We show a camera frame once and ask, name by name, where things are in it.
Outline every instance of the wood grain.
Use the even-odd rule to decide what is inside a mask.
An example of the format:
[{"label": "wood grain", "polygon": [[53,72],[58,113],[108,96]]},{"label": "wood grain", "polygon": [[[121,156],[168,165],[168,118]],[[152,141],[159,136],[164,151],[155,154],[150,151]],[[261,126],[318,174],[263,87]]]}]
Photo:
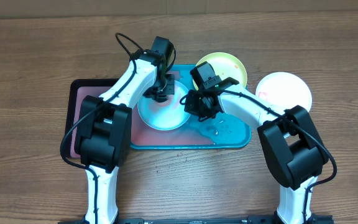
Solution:
[{"label": "wood grain", "polygon": [[343,10],[358,0],[0,0],[0,19]]},{"label": "wood grain", "polygon": [[[251,92],[272,72],[301,77],[339,169],[315,189],[312,210],[337,223],[358,221],[358,11],[343,11],[0,20],[0,223],[55,223],[86,212],[85,173],[66,165],[58,147],[70,83],[119,77],[127,67],[115,32],[145,48],[167,37],[179,64],[233,54]],[[132,151],[119,172],[120,216],[273,213],[278,184],[252,136],[241,150]],[[322,177],[330,173],[327,164]]]}]

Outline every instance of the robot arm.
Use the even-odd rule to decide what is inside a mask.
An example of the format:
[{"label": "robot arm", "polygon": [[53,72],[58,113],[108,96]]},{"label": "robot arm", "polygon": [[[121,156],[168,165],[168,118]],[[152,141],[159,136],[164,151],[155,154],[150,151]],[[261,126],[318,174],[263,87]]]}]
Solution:
[{"label": "robot arm", "polygon": [[[231,114],[258,130],[267,167],[280,184],[277,215],[285,224],[303,223],[305,189],[317,181],[328,157],[316,147],[315,142],[301,134],[300,139],[289,146],[285,138],[297,133],[283,119],[301,126],[321,142],[307,110],[301,106],[286,110],[261,100],[232,78],[222,81],[207,62],[198,65],[190,73],[200,91],[189,91],[185,111],[199,116],[199,121],[214,118],[218,112]],[[228,92],[242,94],[239,96]],[[272,109],[281,117],[269,113],[261,105]],[[311,216],[310,199],[311,194],[308,194],[306,218]]]},{"label": "robot arm", "polygon": [[[86,171],[89,198],[85,221],[88,223],[112,224],[116,220],[117,173],[130,148],[132,109],[141,96],[162,102],[167,95],[174,94],[174,79],[166,74],[172,51],[168,39],[156,37],[150,50],[131,56],[136,67],[131,60],[110,90],[99,98],[87,96],[81,104],[80,117],[83,117],[119,91],[102,113],[92,114],[77,129],[75,151],[81,155],[81,163],[98,176],[96,187],[93,174]],[[100,195],[97,205],[94,204],[96,191]]]},{"label": "robot arm", "polygon": [[[154,85],[155,80],[157,79],[158,68],[142,59],[137,59],[135,62],[137,67],[135,76],[119,96],[110,101],[110,103],[114,105],[125,104],[129,108],[133,108],[146,90]],[[117,83],[99,97],[102,97],[104,101],[112,97],[113,94],[115,94],[118,89],[130,79],[133,70],[134,63],[130,61],[128,69],[122,77],[118,79]]]}]

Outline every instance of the water spill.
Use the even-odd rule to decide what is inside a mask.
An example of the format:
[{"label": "water spill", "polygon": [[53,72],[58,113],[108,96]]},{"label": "water spill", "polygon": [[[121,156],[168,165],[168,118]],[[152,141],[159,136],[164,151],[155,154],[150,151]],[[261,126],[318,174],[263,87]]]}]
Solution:
[{"label": "water spill", "polygon": [[219,134],[218,129],[213,125],[206,127],[206,130],[215,136],[217,136]]}]

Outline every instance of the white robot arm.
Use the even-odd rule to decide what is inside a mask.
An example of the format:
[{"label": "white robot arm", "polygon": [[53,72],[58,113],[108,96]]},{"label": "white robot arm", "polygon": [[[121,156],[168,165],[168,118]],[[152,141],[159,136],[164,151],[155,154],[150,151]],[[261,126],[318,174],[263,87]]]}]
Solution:
[{"label": "white robot arm", "polygon": [[[259,101],[268,108],[271,108],[275,112],[284,115],[286,108],[268,103],[260,98],[256,97],[241,84],[232,85],[226,90],[243,93],[253,99]],[[232,95],[230,93],[222,93],[218,96],[219,104],[222,110],[233,116],[240,118],[245,124],[248,124],[252,129],[257,129],[263,125],[266,121],[273,121],[277,119],[276,116],[265,111],[260,106],[248,100],[247,98]],[[283,187],[280,185],[280,203],[277,208],[277,215],[280,217],[284,224],[301,224],[303,223],[303,202],[305,201],[305,189],[307,186],[315,183],[318,177],[310,177],[304,181],[301,186],[293,190],[291,187]],[[310,211],[311,194],[308,194],[308,201],[306,207],[306,218],[311,216]]]},{"label": "white robot arm", "polygon": [[[300,135],[300,140],[289,146],[285,138],[297,133],[283,119],[303,126],[321,141],[308,112],[300,106],[287,110],[289,108],[266,102],[232,78],[222,81],[207,62],[198,65],[190,73],[200,91],[189,91],[185,111],[199,116],[199,121],[213,118],[218,112],[231,114],[258,130],[267,166],[280,184],[277,216],[284,224],[303,223],[305,189],[317,181],[328,158],[316,147],[315,142],[305,136]],[[306,219],[311,216],[310,202],[311,194],[308,194]]]},{"label": "white robot arm", "polygon": [[[123,89],[119,96],[113,99],[110,103],[114,105],[124,104],[129,108],[133,108],[139,101],[140,97],[153,86],[157,78],[157,67],[150,62],[137,59],[135,61],[137,70],[133,79]],[[127,81],[130,79],[134,70],[134,64],[131,61],[128,69],[123,76],[117,81],[117,83],[110,88],[107,92],[100,95],[103,101],[106,101],[115,94]],[[116,185],[117,185],[117,173],[119,167],[116,166],[112,172],[107,173],[105,169],[99,168],[94,165],[89,166],[93,169],[96,175],[99,176],[98,184],[98,223],[100,224],[112,224],[118,214],[118,208],[116,205]],[[85,220],[89,223],[93,223],[95,220],[94,215],[94,193],[95,185],[93,175],[90,171],[86,171],[88,176],[88,211],[85,215]]]},{"label": "white robot arm", "polygon": [[[137,56],[138,59],[134,61],[131,60],[128,69],[123,74],[123,76],[107,92],[100,95],[99,98],[102,98],[103,101],[107,101],[114,94],[119,92],[118,96],[112,99],[110,103],[113,105],[119,105],[117,109],[119,109],[119,107],[133,109],[133,107],[143,95],[145,95],[146,97],[153,98],[157,101],[163,101],[167,95],[174,94],[173,79],[166,74],[167,65],[172,50],[173,45],[169,42],[168,39],[156,37],[152,48],[150,50],[146,50],[146,52],[141,52],[141,54]],[[129,123],[130,128],[130,115],[128,113],[125,114],[125,111],[120,112],[125,115],[123,117],[127,119],[126,124],[124,122],[123,124],[119,125],[119,123],[122,122],[122,119],[114,120],[104,118],[103,124],[98,125],[105,126],[104,128],[107,129],[108,126],[106,126],[106,124],[122,128],[123,126],[128,126]],[[128,137],[126,137],[126,141],[129,142],[124,143],[124,148],[129,147],[130,132],[129,139]],[[112,164],[112,166],[109,166],[109,168],[105,168],[105,164],[110,161],[100,162],[100,158],[98,159],[94,158],[96,156],[89,156],[89,154],[84,154],[85,151],[88,149],[88,145],[90,145],[90,149],[88,150],[92,151],[98,148],[98,144],[99,139],[95,139],[92,143],[89,144],[82,143],[81,145],[83,148],[81,150],[78,150],[79,152],[83,152],[81,154],[81,162],[88,165],[89,168],[92,169],[98,176],[98,188],[95,189],[95,180],[93,174],[88,170],[86,171],[86,175],[88,176],[89,200],[88,212],[85,215],[85,220],[89,223],[97,222],[99,224],[112,224],[116,220],[118,214],[118,208],[116,205],[116,183],[119,164],[115,162]],[[111,147],[110,149],[101,151],[101,156],[106,157],[108,151],[119,151],[119,149],[117,147]],[[83,156],[88,156],[89,159],[85,159],[83,161]],[[94,204],[95,190],[97,190],[98,195],[100,195],[97,198],[96,207]]]}]

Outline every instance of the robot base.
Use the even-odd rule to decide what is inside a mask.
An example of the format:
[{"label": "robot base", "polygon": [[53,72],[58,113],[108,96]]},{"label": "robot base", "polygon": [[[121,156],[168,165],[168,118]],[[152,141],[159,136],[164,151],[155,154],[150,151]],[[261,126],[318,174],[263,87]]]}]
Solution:
[{"label": "robot base", "polygon": [[[177,220],[143,220],[141,218],[118,219],[116,224],[282,224],[274,215],[250,215],[247,218],[211,218],[211,219],[177,219]],[[334,224],[332,215],[312,214],[307,224]]]}]

